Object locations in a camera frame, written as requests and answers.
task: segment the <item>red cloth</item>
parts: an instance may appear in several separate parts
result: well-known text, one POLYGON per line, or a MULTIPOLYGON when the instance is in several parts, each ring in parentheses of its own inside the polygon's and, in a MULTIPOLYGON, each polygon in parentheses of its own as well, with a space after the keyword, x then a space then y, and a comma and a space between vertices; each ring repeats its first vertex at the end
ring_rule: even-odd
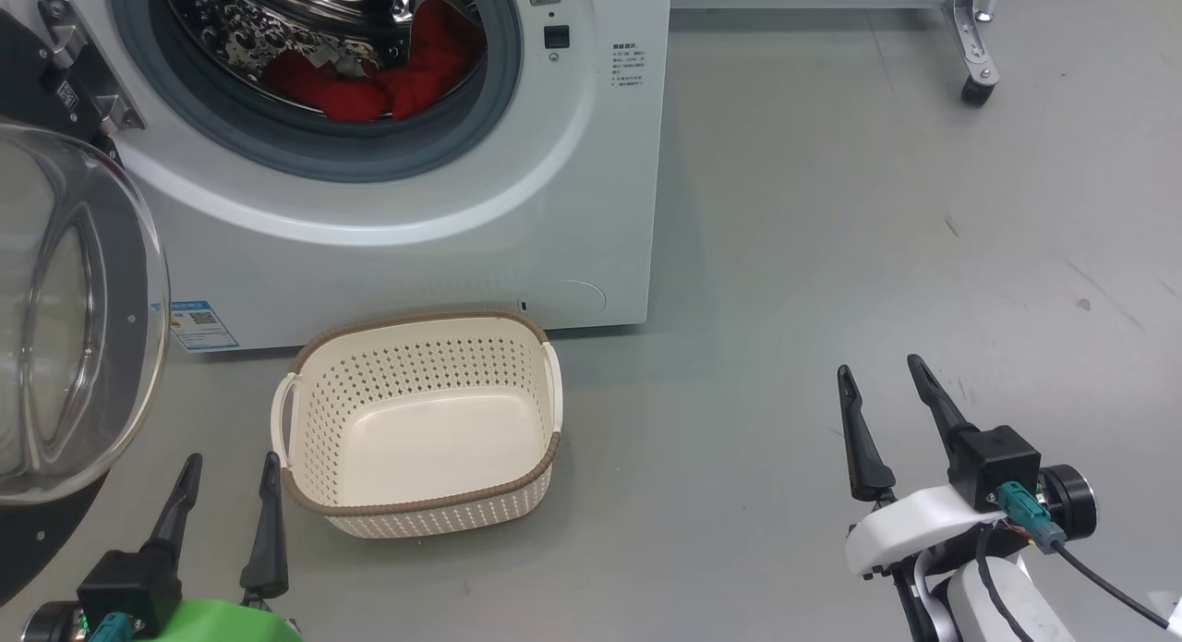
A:
POLYGON ((285 50, 271 60, 262 70, 262 83, 288 99, 319 108, 331 121, 376 121, 390 108, 389 98, 371 79, 338 77, 333 65, 312 65, 296 50, 285 50))
POLYGON ((279 53, 262 70, 262 83, 282 96, 319 108, 333 121, 376 121, 394 112, 398 121, 443 99, 485 56, 485 31, 444 0, 420 2, 410 27, 410 60, 368 78, 338 77, 333 65, 317 69, 294 50, 279 53))
POLYGON ((410 24, 410 61, 382 71, 377 82, 401 121, 434 106, 472 73, 485 56, 485 31, 443 0, 420 2, 410 24))

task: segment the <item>washing machine door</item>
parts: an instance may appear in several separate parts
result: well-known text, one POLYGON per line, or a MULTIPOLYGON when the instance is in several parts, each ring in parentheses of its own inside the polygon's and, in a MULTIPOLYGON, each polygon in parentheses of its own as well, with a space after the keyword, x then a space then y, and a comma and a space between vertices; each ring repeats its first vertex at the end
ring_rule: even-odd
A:
POLYGON ((92 104, 0 15, 0 604, 57 553, 138 432, 168 336, 156 229, 83 142, 92 104), (53 131, 54 125, 61 131, 53 131))

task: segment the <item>caster wheel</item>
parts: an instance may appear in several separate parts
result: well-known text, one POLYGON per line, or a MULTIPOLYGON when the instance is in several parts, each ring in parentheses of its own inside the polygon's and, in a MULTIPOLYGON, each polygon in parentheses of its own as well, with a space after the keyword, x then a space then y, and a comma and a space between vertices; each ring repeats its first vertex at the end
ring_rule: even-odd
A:
POLYGON ((983 86, 973 82, 972 78, 967 78, 965 87, 961 90, 961 102, 970 104, 970 106, 985 106, 985 103, 989 102, 989 95, 993 95, 993 87, 996 85, 983 86))

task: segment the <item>plastic basket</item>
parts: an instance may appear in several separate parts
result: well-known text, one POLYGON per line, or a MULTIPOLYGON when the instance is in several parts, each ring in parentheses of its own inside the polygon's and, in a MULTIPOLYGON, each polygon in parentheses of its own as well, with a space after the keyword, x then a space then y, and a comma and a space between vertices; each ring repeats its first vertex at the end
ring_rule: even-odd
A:
POLYGON ((505 311, 330 331, 299 352, 271 409, 292 498, 359 538, 525 515, 550 487, 561 427, 558 357, 535 323, 505 311))

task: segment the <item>basket handle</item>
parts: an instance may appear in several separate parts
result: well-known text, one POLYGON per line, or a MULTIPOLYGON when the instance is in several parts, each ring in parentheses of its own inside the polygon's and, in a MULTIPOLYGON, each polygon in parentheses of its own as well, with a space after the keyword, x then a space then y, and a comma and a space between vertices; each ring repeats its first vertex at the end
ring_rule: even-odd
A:
POLYGON ((550 417, 554 420, 554 432, 563 432, 563 371, 558 367, 558 354, 548 342, 541 343, 546 354, 546 378, 550 380, 550 417))
MULTIPOLYGON (((287 402, 287 396, 291 394, 292 388, 296 382, 299 381, 299 374, 287 372, 284 381, 279 382, 279 388, 275 389, 275 398, 271 402, 271 449, 274 449, 275 454, 279 455, 279 466, 287 468, 287 443, 284 441, 284 403, 287 402)), ((296 407, 292 407, 292 428, 296 427, 296 407)))

